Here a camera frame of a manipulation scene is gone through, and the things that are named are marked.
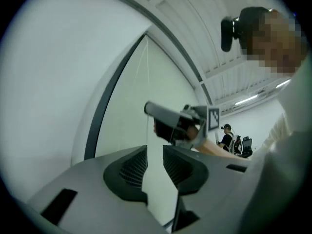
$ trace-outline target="white shirt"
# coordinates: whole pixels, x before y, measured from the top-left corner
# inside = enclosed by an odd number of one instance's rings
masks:
[[[292,132],[312,130],[312,55],[309,53],[291,81],[277,97],[285,113],[269,132],[269,137],[258,150],[269,150],[276,141]]]

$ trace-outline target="person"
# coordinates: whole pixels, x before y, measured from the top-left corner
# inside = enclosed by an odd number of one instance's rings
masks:
[[[233,133],[231,132],[232,128],[230,124],[225,124],[223,126],[223,132],[224,136],[220,143],[218,143],[218,146],[223,148],[225,151],[229,152],[229,146],[231,144],[231,141],[233,139]]]
[[[300,31],[291,29],[290,20],[283,18],[276,10],[247,7],[241,11],[238,21],[240,26],[235,37],[239,39],[242,53],[247,59],[258,60],[260,65],[268,67],[272,73],[291,78],[277,96],[284,113],[257,151],[267,152],[275,142],[290,136],[294,131],[312,130],[312,56],[304,36],[299,34]],[[197,133],[194,127],[187,130],[190,140]],[[240,158],[209,139],[196,149],[208,155]]]

